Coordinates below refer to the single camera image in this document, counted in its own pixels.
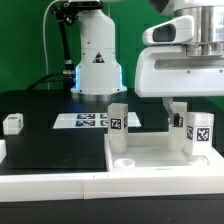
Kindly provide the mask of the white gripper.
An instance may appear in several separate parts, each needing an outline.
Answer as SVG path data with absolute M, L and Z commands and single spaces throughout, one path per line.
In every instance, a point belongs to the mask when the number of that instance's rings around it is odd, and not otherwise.
M 224 56 L 187 57 L 184 46 L 154 46 L 139 55 L 135 92 L 140 97 L 163 97 L 169 124 L 179 126 L 172 97 L 223 96 Z

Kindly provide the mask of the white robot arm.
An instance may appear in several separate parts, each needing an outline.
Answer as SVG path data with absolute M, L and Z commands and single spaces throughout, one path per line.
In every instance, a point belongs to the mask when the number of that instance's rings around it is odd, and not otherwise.
M 135 72 L 135 92 L 140 97 L 161 97 L 174 123 L 178 113 L 172 99 L 224 94 L 224 0 L 148 0 L 171 20 L 144 31 L 146 48 L 140 53 Z M 115 71 L 112 42 L 98 38 L 93 24 L 100 22 L 100 0 L 69 0 L 69 5 L 89 14 L 82 18 L 84 55 L 79 65 L 79 87 L 84 94 L 101 95 L 112 89 L 112 79 L 92 82 Z

